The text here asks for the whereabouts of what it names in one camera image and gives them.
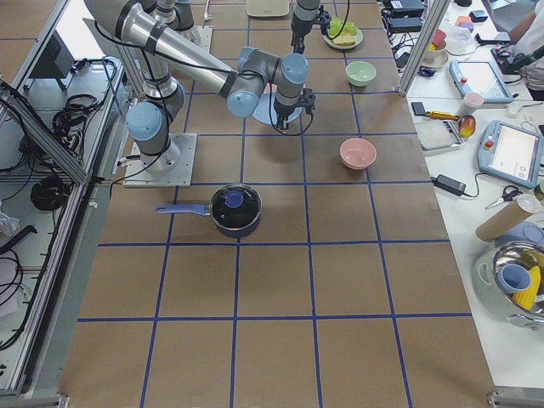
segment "yellow screwdriver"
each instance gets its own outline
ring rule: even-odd
[[[441,121],[458,121],[459,120],[458,115],[454,115],[453,113],[440,112],[438,110],[425,112],[425,116],[430,117],[431,119],[440,119]]]

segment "pink bowl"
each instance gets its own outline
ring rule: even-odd
[[[340,146],[342,163],[354,170],[363,170],[376,160],[376,148],[368,140],[352,138]]]

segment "blue cup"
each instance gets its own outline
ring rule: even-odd
[[[510,263],[503,266],[496,274],[499,286],[505,293],[521,292],[529,288],[529,271],[521,265]]]

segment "green object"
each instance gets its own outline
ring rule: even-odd
[[[343,21],[340,17],[332,17],[331,28],[329,29],[329,36],[335,37],[342,28]],[[357,27],[353,21],[346,21],[346,25],[342,30],[342,34],[351,34],[352,36],[357,34]]]
[[[348,82],[355,87],[365,87],[376,77],[376,68],[366,61],[354,61],[346,66]]]

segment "black box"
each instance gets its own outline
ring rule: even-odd
[[[473,23],[482,23],[487,20],[487,13],[484,10],[474,10],[468,15]]]
[[[422,21],[417,17],[406,17],[404,19],[390,19],[388,31],[392,34],[397,32],[419,32],[422,30]]]
[[[383,7],[394,19],[400,17],[421,17],[425,7],[421,0],[385,0]]]
[[[494,37],[482,37],[480,34],[476,34],[476,37],[474,39],[478,42],[478,44],[501,44],[501,43],[509,43],[510,42],[510,36],[507,32],[499,31],[496,33]]]

